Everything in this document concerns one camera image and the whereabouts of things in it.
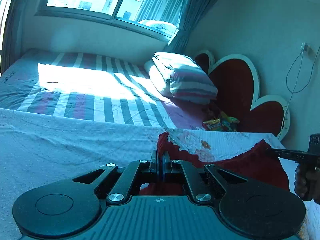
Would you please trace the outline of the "person's right hand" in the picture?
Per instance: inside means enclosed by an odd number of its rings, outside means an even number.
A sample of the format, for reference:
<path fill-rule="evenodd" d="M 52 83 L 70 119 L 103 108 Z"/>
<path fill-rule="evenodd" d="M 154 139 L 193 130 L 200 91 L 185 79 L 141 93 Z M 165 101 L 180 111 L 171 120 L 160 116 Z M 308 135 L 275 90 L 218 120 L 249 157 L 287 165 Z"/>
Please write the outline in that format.
<path fill-rule="evenodd" d="M 320 195 L 320 178 L 319 178 L 319 169 L 317 170 L 308 170 L 304 175 L 302 172 L 303 166 L 298 165 L 295 173 L 295 193 L 300 198 L 303 198 L 304 195 L 308 191 L 308 187 L 306 186 L 306 181 L 310 180 L 315 183 L 315 189 L 313 194 L 310 194 L 310 197 L 313 199 L 315 203 L 319 205 L 319 195 Z"/>

